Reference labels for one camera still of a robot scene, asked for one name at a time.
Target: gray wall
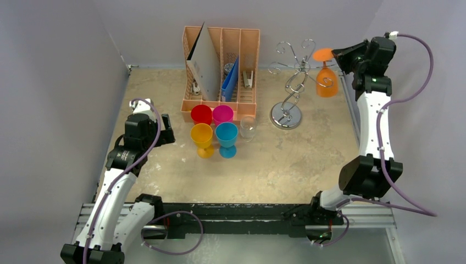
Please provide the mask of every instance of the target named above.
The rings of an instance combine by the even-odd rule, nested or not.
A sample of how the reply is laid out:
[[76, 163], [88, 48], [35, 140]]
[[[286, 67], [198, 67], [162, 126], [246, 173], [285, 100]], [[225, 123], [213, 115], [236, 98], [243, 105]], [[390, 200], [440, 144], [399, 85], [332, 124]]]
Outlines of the gray wall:
[[[261, 66], [292, 62], [275, 45], [298, 47], [307, 38], [319, 48], [345, 47], [360, 41], [382, 0], [181, 1], [95, 0], [104, 25], [127, 64], [184, 67], [184, 26], [201, 25], [261, 30]], [[295, 48], [299, 56], [305, 53]]]
[[91, 0], [0, 2], [0, 262], [61, 263], [127, 79]]
[[[390, 138], [395, 159], [403, 162], [398, 186], [439, 214], [437, 218], [394, 210], [407, 263], [466, 263], [465, 1], [385, 0], [366, 37], [385, 31], [417, 35], [434, 52], [434, 74], [414, 101], [390, 108]], [[393, 97], [417, 90], [428, 72], [424, 47], [398, 38], [387, 76]], [[393, 203], [407, 205], [393, 191]]]

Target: blue folder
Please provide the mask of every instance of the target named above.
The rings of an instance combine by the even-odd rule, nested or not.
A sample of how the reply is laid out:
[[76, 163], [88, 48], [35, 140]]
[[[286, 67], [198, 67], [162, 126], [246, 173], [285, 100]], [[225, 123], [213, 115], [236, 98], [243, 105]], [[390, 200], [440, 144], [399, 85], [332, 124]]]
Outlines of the blue folder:
[[236, 83], [238, 82], [238, 58], [236, 58], [235, 64], [231, 68], [228, 76], [225, 78], [221, 86], [221, 100], [222, 102], [230, 102], [231, 96], [235, 91]]

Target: red cup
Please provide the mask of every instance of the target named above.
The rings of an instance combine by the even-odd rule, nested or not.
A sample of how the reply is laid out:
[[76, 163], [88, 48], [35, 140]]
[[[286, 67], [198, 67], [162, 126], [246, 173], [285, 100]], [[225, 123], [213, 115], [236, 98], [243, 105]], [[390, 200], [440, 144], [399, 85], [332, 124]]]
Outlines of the red cup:
[[212, 109], [203, 104], [194, 106], [191, 110], [191, 118], [194, 125], [201, 123], [210, 125], [212, 123]]
[[233, 115], [233, 109], [225, 105], [215, 107], [214, 111], [212, 112], [215, 125], [219, 125], [225, 122], [231, 123], [233, 121]]

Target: blue cup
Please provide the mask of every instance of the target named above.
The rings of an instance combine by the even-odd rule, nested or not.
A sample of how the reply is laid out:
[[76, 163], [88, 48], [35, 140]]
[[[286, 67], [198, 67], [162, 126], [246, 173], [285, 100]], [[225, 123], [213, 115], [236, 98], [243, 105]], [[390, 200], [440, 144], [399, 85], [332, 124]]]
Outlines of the blue cup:
[[215, 129], [215, 135], [220, 143], [220, 155], [233, 158], [236, 155], [235, 143], [238, 139], [238, 128], [233, 123], [221, 123]]

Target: wooden tabletop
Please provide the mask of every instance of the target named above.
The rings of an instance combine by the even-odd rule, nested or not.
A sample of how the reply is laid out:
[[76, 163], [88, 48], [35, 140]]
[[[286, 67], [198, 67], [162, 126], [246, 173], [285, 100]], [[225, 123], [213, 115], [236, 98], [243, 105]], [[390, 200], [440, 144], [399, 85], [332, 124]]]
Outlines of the wooden tabletop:
[[186, 72], [134, 69], [109, 150], [124, 133], [124, 122], [132, 113], [128, 102], [136, 97], [151, 98], [160, 114], [169, 114], [176, 143], [152, 150], [126, 201], [146, 193], [159, 195], [164, 202], [308, 203], [319, 190], [335, 185], [341, 167], [358, 155], [342, 86], [336, 96], [322, 98], [309, 81], [298, 103], [301, 124], [281, 130], [271, 123], [269, 113], [287, 96], [284, 84], [291, 74], [260, 70], [256, 136], [251, 142], [238, 139], [232, 159], [220, 156], [218, 144], [212, 158], [201, 159], [190, 138], [193, 124], [185, 123], [180, 112]]

